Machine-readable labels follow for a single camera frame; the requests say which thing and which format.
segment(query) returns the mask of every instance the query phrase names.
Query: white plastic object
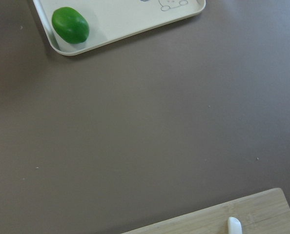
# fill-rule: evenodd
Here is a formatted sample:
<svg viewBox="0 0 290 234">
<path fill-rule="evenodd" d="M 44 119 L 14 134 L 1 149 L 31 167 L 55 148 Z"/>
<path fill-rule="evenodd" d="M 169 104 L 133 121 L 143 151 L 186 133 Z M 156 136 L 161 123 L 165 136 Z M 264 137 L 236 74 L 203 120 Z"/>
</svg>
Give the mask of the white plastic object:
<svg viewBox="0 0 290 234">
<path fill-rule="evenodd" d="M 33 0 L 50 45 L 73 56 L 129 36 L 199 14 L 206 0 Z M 53 12 L 61 7 L 77 10 L 88 22 L 90 34 L 69 44 L 53 29 Z"/>
<path fill-rule="evenodd" d="M 242 234 L 242 224 L 234 217 L 228 218 L 228 234 Z"/>
</svg>

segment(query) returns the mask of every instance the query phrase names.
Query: brown tabletop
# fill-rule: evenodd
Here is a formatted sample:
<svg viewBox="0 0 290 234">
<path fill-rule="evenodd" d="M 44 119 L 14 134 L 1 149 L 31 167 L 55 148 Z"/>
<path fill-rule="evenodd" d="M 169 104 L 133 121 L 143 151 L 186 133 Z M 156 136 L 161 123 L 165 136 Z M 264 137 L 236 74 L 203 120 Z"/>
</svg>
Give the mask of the brown tabletop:
<svg viewBox="0 0 290 234">
<path fill-rule="evenodd" d="M 75 56 L 0 0 L 0 234 L 120 234 L 266 189 L 290 205 L 290 0 Z"/>
</svg>

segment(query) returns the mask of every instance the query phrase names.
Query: wooden cutting board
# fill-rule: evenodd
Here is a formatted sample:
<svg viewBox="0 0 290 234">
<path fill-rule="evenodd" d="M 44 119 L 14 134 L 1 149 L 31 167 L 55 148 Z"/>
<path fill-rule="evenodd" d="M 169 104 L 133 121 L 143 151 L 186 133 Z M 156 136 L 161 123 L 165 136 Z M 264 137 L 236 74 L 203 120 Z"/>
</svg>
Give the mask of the wooden cutting board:
<svg viewBox="0 0 290 234">
<path fill-rule="evenodd" d="M 243 234 L 290 234 L 290 208 L 281 189 L 271 189 L 124 234 L 227 234 L 228 217 L 238 218 Z"/>
</svg>

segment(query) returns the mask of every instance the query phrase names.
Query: cartoon drawing on tray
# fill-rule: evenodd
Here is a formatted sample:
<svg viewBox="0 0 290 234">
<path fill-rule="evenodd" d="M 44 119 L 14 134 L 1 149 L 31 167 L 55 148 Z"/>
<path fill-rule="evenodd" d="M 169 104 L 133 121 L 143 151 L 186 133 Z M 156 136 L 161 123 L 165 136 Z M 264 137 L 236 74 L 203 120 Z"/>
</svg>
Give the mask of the cartoon drawing on tray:
<svg viewBox="0 0 290 234">
<path fill-rule="evenodd" d="M 188 4 L 187 0 L 159 0 L 162 11 Z"/>
</svg>

